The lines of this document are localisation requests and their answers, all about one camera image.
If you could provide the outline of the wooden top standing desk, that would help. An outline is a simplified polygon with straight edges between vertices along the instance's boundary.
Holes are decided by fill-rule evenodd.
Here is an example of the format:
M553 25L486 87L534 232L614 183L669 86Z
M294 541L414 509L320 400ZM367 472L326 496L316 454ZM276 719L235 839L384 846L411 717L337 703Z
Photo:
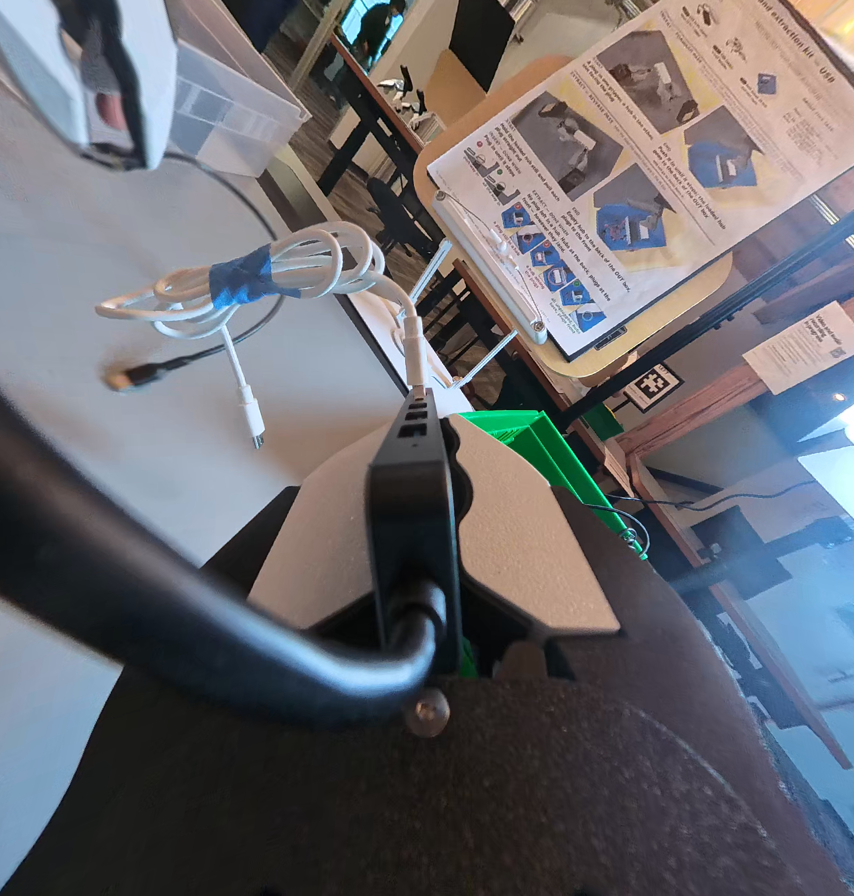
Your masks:
M324 196L336 188L343 174L353 166L354 157L370 136L393 163L405 181L413 180L413 169L423 145L416 135L393 110L379 88L354 60L343 41L334 33L330 43L347 69L341 83L341 93L351 107L358 124L348 134L323 170L317 185Z

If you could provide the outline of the clear plastic bin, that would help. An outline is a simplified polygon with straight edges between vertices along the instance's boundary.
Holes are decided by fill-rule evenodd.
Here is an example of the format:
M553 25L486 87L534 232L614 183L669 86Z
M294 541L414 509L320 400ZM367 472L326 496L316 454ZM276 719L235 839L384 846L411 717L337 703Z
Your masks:
M311 115L217 1L171 5L178 46L168 148L225 174L260 177Z

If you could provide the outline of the white usb cable blue tape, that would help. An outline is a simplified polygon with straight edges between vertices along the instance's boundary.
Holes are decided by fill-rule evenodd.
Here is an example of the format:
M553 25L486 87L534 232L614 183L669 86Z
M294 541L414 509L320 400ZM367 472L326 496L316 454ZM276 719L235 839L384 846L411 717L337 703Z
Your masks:
M95 311L105 319L141 322L175 342L219 338L247 431L259 449L266 426L242 370L231 320L242 308L269 297L276 298L272 309L276 312L287 298L359 293L369 293L399 309L405 382L415 397L423 398L429 375L428 344L412 294L388 277L378 244L349 222L304 228L226 262L177 270L142 290L106 299Z

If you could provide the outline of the printed instruction sheet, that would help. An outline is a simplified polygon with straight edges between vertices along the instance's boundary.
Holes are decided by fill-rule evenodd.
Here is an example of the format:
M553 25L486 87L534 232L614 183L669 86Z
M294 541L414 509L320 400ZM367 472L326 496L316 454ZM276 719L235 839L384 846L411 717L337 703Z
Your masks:
M854 166L854 71L787 2L659 2L427 166L531 342L571 361Z

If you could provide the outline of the black and white marker tag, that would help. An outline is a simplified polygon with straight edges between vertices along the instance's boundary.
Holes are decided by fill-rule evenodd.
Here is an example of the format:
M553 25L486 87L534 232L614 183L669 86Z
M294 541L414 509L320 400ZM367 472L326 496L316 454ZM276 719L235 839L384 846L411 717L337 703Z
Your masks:
M684 380L665 363L656 364L623 388L623 398L640 413L656 408L678 391Z

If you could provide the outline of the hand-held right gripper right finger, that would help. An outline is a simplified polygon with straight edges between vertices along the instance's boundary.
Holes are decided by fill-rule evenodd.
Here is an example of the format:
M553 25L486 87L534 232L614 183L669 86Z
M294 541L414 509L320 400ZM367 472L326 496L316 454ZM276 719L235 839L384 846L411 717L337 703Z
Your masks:
M620 623L548 480L462 415L446 418L473 496L458 524L464 572L557 635L613 635Z

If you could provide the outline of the black usb hub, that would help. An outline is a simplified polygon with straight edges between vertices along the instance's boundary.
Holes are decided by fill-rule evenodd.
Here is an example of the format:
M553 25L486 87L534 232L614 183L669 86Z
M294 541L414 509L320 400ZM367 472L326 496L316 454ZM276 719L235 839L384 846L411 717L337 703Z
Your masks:
M381 641L405 610L440 623L432 672L456 674L463 633L452 476L433 390L415 387L365 480L366 535Z

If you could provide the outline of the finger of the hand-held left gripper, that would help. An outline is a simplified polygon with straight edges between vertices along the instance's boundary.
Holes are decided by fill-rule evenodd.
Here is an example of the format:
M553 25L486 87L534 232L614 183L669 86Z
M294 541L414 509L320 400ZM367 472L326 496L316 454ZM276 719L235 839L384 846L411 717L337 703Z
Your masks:
M35 112L76 151L89 147L85 91L51 1L0 1L0 64Z
M100 145L126 168L158 168L170 139L178 61L170 5L84 4L84 85L95 126L106 135Z

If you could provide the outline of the black tripod pole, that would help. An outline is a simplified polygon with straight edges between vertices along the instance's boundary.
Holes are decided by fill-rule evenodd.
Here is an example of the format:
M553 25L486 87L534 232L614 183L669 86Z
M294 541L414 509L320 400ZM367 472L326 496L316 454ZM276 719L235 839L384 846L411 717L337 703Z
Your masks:
M660 342L649 352L627 365L619 373L601 384L593 387L584 398L559 411L552 417L553 425L560 433L567 430L593 408L603 404L616 392L621 391L638 376L643 375L656 365L667 361L669 357L681 351L710 330L718 328L723 322L732 318L760 295L781 281L801 271L814 260L820 258L835 246L854 236L854 210L838 218L819 238L810 240L800 249L792 252L783 260L773 265L755 280L750 281L731 296L724 298L697 320L681 328L672 336Z

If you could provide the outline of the white paper notice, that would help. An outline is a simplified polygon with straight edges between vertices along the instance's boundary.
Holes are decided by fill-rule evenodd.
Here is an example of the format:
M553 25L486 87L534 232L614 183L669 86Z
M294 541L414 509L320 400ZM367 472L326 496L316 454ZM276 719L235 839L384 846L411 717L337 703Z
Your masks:
M854 356L854 320L836 301L742 355L773 395L787 392Z

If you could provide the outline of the green plastic bin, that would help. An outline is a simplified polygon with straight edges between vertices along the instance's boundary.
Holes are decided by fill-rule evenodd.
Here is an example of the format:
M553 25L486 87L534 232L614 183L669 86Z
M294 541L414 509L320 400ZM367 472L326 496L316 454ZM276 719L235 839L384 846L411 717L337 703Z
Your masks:
M612 507L544 412L480 410L466 412L464 418L529 462L551 486L567 487L642 560L647 559L650 536L644 524L633 514Z

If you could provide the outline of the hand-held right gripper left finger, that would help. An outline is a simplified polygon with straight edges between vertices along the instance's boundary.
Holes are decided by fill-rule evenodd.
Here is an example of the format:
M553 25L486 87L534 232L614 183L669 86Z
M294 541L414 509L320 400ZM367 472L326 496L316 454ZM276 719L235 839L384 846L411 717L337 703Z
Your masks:
M309 630L371 592L365 480L380 445L381 434L367 434L303 480L252 586L251 603Z

